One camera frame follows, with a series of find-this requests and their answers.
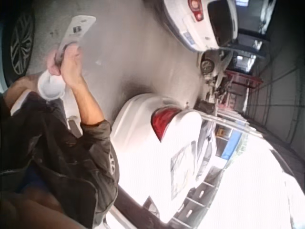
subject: wall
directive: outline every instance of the wall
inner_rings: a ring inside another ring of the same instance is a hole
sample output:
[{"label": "wall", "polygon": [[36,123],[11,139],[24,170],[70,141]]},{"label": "wall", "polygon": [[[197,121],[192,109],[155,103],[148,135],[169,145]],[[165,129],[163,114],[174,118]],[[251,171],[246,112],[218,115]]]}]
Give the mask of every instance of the wall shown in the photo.
[{"label": "wall", "polygon": [[268,53],[254,65],[264,83],[250,90],[246,114],[273,133],[283,155],[305,159],[304,18],[296,1],[278,0],[262,46]]}]

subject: skin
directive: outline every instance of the skin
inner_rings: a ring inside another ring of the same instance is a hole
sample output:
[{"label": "skin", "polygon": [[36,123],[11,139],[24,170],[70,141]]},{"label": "skin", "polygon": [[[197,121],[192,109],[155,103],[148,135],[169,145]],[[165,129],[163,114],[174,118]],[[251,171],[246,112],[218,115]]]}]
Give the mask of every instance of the skin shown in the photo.
[{"label": "skin", "polygon": [[65,83],[72,89],[81,115],[81,122],[86,125],[96,125],[105,118],[103,112],[92,96],[81,74],[81,51],[77,44],[69,45],[59,69],[55,65],[55,52],[48,59],[48,69],[52,75],[62,75]]},{"label": "skin", "polygon": [[[47,67],[52,75],[62,75],[76,99],[81,122],[97,125],[104,120],[98,103],[90,93],[81,74],[81,51],[77,44],[69,45],[64,53],[61,66],[55,64],[56,51],[47,58]],[[37,91],[37,81],[41,73],[25,76],[11,85],[3,98],[9,109],[13,107],[22,93],[29,89]],[[48,228],[82,229],[82,225],[68,218],[58,200],[51,194],[36,187],[28,187],[23,194],[10,194],[1,198],[0,226],[4,228]]]}]

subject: parking lot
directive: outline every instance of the parking lot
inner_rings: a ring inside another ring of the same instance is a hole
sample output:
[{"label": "parking lot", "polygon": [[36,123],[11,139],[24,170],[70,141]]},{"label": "parking lot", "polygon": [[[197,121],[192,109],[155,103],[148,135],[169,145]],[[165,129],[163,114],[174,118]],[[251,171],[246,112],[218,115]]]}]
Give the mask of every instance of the parking lot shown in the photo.
[{"label": "parking lot", "polygon": [[[44,58],[56,48],[76,15],[97,18],[82,40],[83,75],[112,123],[136,94],[158,93],[193,106],[202,77],[197,54],[187,50],[163,26],[152,4],[142,0],[41,0],[34,4],[36,30],[28,73],[44,70]],[[64,98],[67,117],[78,115],[72,94]]]}]

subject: hubcap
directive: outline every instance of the hubcap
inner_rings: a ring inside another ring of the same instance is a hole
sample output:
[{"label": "hubcap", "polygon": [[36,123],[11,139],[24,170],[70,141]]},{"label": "hubcap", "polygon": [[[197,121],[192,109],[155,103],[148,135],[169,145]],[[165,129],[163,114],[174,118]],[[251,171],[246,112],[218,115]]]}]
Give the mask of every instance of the hubcap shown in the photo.
[{"label": "hubcap", "polygon": [[201,69],[204,74],[211,73],[213,71],[213,64],[210,61],[203,61]]},{"label": "hubcap", "polygon": [[10,42],[11,64],[18,75],[23,74],[30,58],[33,29],[31,15],[23,12],[17,19]]}]

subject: license plate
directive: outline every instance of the license plate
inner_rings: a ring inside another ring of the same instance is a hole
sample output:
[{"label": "license plate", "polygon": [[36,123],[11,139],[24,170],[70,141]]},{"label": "license plate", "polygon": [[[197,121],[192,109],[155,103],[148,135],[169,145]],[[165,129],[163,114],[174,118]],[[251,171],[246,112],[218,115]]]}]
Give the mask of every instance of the license plate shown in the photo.
[{"label": "license plate", "polygon": [[185,32],[183,35],[191,45],[195,44],[195,41],[189,32]]}]

